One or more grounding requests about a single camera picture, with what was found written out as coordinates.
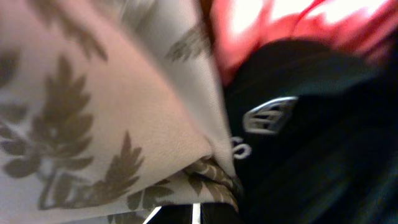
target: red fabric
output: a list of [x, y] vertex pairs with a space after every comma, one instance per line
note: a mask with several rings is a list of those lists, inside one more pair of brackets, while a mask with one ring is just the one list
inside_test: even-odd
[[319, 40], [383, 63], [398, 28], [398, 0], [214, 0], [211, 19], [221, 79], [260, 46], [279, 39]]

